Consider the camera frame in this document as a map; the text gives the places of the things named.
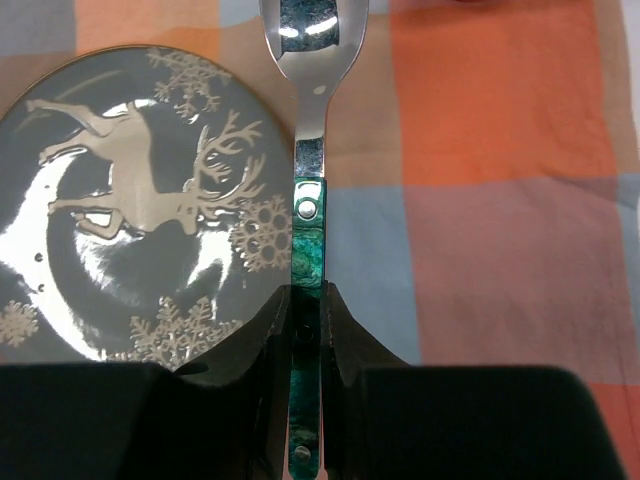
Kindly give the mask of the green handled spoon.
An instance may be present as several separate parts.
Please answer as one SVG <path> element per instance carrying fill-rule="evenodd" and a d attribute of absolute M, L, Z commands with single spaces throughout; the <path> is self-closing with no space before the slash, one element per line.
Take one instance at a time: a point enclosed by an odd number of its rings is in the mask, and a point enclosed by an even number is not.
<path fill-rule="evenodd" d="M 317 478 L 321 441 L 321 317 L 325 280 L 325 143 L 329 103 L 356 61 L 369 4 L 351 1 L 262 1 L 269 52 L 295 88 L 291 286 L 292 365 L 288 401 L 288 471 Z"/>

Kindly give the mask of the grey reindeer plate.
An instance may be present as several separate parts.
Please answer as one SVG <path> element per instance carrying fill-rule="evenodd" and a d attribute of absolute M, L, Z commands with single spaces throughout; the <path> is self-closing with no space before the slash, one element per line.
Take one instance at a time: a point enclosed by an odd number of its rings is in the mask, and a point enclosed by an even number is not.
<path fill-rule="evenodd" d="M 175 369 L 289 280 L 288 144 L 227 69 L 81 56 L 1 119 L 1 360 Z"/>

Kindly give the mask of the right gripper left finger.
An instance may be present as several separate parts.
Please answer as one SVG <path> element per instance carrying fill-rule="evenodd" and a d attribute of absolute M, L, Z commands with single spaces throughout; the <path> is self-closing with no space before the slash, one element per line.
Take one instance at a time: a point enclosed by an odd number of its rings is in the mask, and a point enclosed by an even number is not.
<path fill-rule="evenodd" d="M 246 324 L 176 371 L 193 428 L 182 479 L 279 479 L 291 370 L 291 289 L 278 287 Z"/>

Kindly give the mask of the checkered orange blue cloth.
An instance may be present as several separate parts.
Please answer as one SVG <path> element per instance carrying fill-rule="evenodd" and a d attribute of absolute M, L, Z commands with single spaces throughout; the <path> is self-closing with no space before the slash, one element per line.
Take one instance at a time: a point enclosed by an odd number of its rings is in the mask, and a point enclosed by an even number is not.
<path fill-rule="evenodd" d="M 81 56 L 182 50 L 278 121 L 293 201 L 296 91 L 260 2 L 5 1 L 1 119 Z M 637 478 L 639 163 L 619 3 L 366 2 L 327 112 L 323 285 L 408 365 L 413 479 Z M 194 430 L 175 373 L 210 349 L 175 369 L 1 360 L 2 477 L 182 479 Z"/>

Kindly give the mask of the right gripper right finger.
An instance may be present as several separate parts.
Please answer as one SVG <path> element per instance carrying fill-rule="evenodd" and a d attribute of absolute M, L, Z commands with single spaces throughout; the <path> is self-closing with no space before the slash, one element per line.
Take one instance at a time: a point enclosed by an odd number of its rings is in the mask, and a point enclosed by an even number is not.
<path fill-rule="evenodd" d="M 331 479 L 413 479 L 406 374 L 352 315 L 338 287 L 322 290 L 324 465 Z"/>

